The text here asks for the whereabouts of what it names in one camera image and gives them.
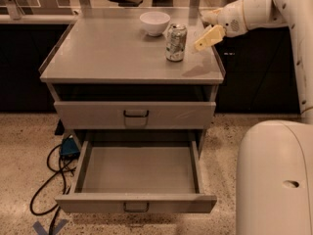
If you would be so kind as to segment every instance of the terrazzo floor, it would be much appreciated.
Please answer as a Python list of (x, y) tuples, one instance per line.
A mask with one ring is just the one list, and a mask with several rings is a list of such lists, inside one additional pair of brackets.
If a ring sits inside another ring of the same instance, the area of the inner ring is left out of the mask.
[[(246, 131), (266, 119), (295, 116), (221, 115), (213, 118), (201, 154), (204, 191), (217, 196), (210, 214), (73, 214), (60, 212), (58, 234), (235, 234), (236, 162)], [(54, 134), (56, 114), (0, 114), (0, 234), (48, 234), (54, 213), (33, 215), (29, 203), (53, 174), (46, 166), (50, 151), (62, 137)], [(57, 165), (58, 156), (52, 158)], [(34, 209), (55, 205), (62, 181), (57, 177), (38, 196)]]

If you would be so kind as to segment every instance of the bowl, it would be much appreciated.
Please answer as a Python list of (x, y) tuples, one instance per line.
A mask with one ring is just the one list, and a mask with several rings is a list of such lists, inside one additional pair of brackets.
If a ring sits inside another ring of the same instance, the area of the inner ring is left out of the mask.
[(150, 36), (159, 36), (166, 30), (170, 17), (163, 12), (146, 12), (140, 16), (142, 29)]

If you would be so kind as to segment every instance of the countertop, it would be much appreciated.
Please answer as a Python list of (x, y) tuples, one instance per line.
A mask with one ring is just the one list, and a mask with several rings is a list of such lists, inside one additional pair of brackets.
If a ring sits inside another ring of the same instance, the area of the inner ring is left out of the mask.
[[(165, 58), (166, 33), (149, 36), (140, 26), (141, 14), (158, 10), (170, 23), (188, 29), (185, 58)], [(190, 45), (203, 32), (198, 9), (86, 9), (78, 18), (41, 75), (49, 83), (220, 84), (223, 68), (212, 48), (192, 54)]]

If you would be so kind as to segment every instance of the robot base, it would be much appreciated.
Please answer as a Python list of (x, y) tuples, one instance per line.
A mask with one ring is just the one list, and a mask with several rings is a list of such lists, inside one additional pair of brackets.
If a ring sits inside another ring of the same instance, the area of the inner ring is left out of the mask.
[(264, 121), (241, 144), (238, 235), (312, 235), (313, 126)]

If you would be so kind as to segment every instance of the open drawer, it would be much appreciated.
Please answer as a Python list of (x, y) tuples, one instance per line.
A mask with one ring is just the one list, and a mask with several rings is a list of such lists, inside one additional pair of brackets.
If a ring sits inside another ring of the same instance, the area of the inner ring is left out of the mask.
[(188, 130), (91, 131), (65, 212), (211, 212), (195, 135)]

